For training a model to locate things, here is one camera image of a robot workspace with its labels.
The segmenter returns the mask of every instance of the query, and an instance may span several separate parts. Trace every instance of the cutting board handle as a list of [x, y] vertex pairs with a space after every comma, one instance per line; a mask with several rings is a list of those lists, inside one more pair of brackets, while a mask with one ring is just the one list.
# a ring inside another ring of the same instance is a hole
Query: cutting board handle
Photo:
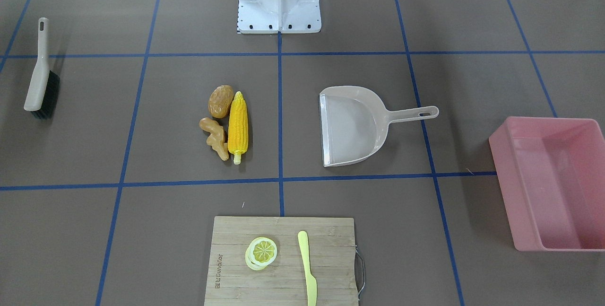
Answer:
[[357, 270], [355, 270], [355, 284], [357, 285], [357, 300], [361, 300], [361, 292], [365, 288], [365, 263], [363, 262], [363, 258], [359, 253], [359, 247], [355, 245], [355, 259], [359, 258], [359, 262], [361, 263], [361, 287], [357, 282]]

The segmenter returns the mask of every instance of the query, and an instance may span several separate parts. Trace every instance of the brush bristles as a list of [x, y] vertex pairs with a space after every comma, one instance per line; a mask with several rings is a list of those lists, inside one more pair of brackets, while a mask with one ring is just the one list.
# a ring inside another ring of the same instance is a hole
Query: brush bristles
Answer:
[[44, 91], [44, 99], [40, 110], [32, 111], [32, 114], [37, 119], [48, 119], [52, 116], [54, 107], [57, 105], [59, 97], [59, 76], [53, 71], [48, 74], [48, 82]]

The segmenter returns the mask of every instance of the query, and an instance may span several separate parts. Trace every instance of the ginger root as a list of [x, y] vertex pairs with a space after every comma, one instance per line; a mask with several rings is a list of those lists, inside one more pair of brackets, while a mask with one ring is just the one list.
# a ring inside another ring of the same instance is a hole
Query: ginger root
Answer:
[[199, 127], [206, 132], [210, 133], [206, 144], [212, 146], [212, 149], [218, 153], [218, 156], [223, 160], [229, 159], [229, 151], [227, 150], [227, 143], [225, 143], [225, 129], [218, 125], [214, 119], [202, 118], [199, 121]]

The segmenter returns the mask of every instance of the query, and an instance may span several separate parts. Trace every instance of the knife handle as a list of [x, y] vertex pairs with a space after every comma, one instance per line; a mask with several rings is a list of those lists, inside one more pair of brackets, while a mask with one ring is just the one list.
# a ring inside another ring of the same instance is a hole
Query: knife handle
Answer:
[[298, 246], [301, 249], [302, 266], [305, 274], [311, 274], [311, 262], [309, 260], [309, 235], [304, 230], [298, 232]]

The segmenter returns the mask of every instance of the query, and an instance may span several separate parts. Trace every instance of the hand brush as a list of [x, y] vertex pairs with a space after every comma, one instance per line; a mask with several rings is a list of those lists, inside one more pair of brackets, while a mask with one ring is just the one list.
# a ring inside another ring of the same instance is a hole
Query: hand brush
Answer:
[[48, 119], [57, 104], [59, 76], [48, 66], [48, 19], [38, 20], [38, 56], [23, 108], [37, 119]]

